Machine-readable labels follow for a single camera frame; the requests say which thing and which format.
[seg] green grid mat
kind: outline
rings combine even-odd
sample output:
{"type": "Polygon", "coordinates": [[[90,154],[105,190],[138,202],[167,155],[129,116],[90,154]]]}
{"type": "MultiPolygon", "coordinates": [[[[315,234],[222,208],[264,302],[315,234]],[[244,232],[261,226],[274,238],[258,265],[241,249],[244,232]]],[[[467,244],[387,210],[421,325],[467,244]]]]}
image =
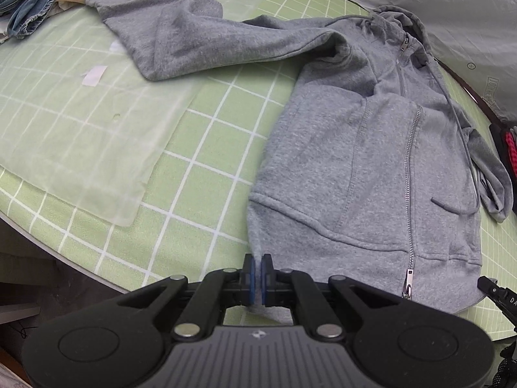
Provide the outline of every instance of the green grid mat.
{"type": "MultiPolygon", "coordinates": [[[[253,16],[260,14],[293,19],[367,12],[347,0],[266,0],[253,16]]],[[[171,274],[198,280],[213,269],[240,267],[249,252],[248,192],[299,69],[290,59],[211,70],[154,168],[128,228],[74,209],[3,169],[0,210],[53,250],[128,290],[171,274]]],[[[487,118],[461,86],[444,76],[452,96],[494,148],[487,118]]],[[[497,224],[484,210],[481,216],[482,273],[515,287],[517,218],[512,213],[497,224]]],[[[488,300],[461,316],[495,340],[513,335],[513,326],[488,300]]],[[[264,324],[242,308],[232,308],[227,319],[257,322],[264,324]]]]}

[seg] hoodie pocket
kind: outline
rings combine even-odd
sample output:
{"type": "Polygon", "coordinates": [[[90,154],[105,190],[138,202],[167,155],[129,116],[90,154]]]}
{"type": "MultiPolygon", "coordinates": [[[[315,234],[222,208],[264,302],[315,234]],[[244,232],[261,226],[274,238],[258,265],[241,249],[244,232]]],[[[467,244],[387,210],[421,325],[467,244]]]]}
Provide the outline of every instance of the hoodie pocket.
{"type": "Polygon", "coordinates": [[[441,111],[427,109],[412,156],[415,252],[427,259],[481,264],[479,213],[458,215],[475,202],[475,189],[458,128],[441,111]]]}
{"type": "Polygon", "coordinates": [[[335,231],[374,250],[410,250],[407,160],[420,118],[418,106],[396,94],[369,98],[358,133],[351,189],[335,231]]]}
{"type": "Polygon", "coordinates": [[[333,86],[295,92],[271,133],[253,191],[332,229],[346,201],[366,100],[333,86]]]}
{"type": "Polygon", "coordinates": [[[282,211],[325,237],[408,250],[404,150],[417,106],[393,93],[363,98],[304,86],[289,111],[273,131],[253,191],[301,213],[282,211]]]}

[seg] floor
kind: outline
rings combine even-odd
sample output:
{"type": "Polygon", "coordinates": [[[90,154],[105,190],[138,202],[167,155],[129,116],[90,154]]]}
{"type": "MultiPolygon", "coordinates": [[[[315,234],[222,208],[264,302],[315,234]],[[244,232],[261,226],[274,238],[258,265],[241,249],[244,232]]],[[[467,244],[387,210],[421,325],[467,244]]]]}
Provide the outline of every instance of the floor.
{"type": "MultiPolygon", "coordinates": [[[[54,259],[0,220],[0,245],[6,243],[24,251],[36,248],[39,258],[54,259]]],[[[21,362],[24,336],[30,335],[32,330],[22,330],[23,328],[38,326],[56,316],[82,309],[119,294],[116,290],[85,276],[61,261],[55,261],[56,278],[53,286],[0,283],[0,305],[35,302],[41,307],[40,314],[35,317],[0,325],[0,347],[19,362],[21,362]]]]}

